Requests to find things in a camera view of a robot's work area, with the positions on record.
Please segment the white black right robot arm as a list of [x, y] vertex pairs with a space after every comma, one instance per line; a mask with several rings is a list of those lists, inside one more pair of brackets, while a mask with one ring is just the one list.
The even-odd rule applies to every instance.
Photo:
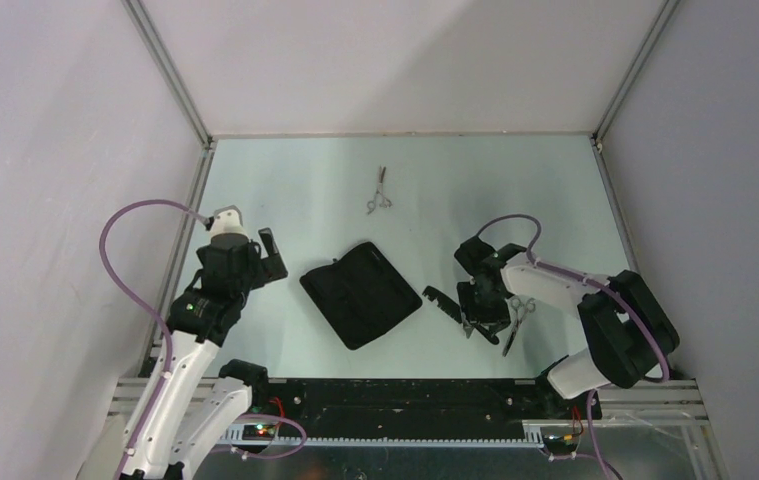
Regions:
[[464, 241], [454, 258], [469, 278], [457, 285], [460, 322], [490, 337], [514, 326], [509, 301], [525, 297], [580, 321], [586, 348], [547, 367], [536, 392], [540, 411], [561, 418], [577, 397], [615, 385], [628, 389], [660, 368], [668, 378], [669, 354], [680, 337], [644, 279], [624, 270], [591, 275], [547, 263], [523, 246], [496, 249], [479, 237]]

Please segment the black zippered tool case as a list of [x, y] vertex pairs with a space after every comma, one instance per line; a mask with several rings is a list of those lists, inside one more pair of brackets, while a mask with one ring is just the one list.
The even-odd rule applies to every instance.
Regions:
[[421, 308], [421, 295], [372, 242], [299, 279], [335, 334], [354, 351], [387, 334]]

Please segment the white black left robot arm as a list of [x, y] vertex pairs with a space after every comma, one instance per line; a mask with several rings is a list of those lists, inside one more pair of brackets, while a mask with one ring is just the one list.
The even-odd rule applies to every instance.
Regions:
[[259, 416], [271, 403], [265, 367], [233, 359], [223, 365], [200, 412], [186, 411], [252, 291], [287, 277], [271, 229], [251, 239], [240, 227], [213, 228], [200, 247], [200, 268], [170, 306], [167, 335], [124, 436], [116, 479], [189, 479], [227, 426]]

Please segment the black handled styling comb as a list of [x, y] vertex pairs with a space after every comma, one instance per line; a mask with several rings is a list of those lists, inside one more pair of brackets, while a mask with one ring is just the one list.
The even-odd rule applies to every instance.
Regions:
[[496, 334], [491, 333], [489, 330], [479, 324], [474, 325], [471, 323], [463, 313], [461, 306], [452, 300], [448, 295], [444, 294], [433, 286], [427, 286], [423, 290], [422, 295], [449, 318], [458, 323], [467, 338], [469, 338], [474, 331], [477, 331], [492, 345], [499, 344], [499, 338]]

